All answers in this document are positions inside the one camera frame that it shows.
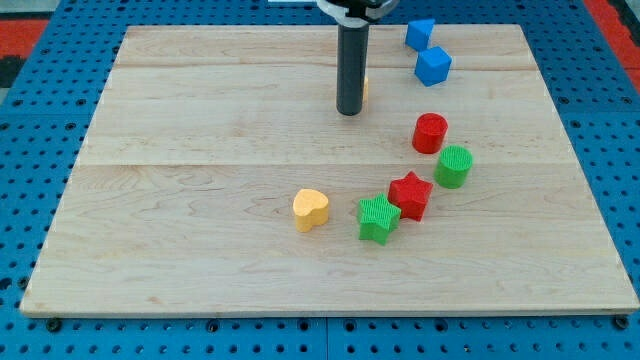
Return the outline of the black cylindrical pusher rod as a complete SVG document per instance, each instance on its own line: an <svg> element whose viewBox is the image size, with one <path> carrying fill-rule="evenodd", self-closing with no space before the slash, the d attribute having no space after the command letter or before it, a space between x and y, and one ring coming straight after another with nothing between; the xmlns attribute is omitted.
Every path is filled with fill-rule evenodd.
<svg viewBox="0 0 640 360"><path fill-rule="evenodd" d="M338 26L336 108L346 116L363 107L369 26Z"/></svg>

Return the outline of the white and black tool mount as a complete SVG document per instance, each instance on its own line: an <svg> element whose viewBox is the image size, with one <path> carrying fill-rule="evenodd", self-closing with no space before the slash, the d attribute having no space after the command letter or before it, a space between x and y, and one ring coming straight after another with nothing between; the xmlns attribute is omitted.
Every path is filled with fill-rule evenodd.
<svg viewBox="0 0 640 360"><path fill-rule="evenodd" d="M364 27L378 22L399 0L317 0L317 7L345 27Z"/></svg>

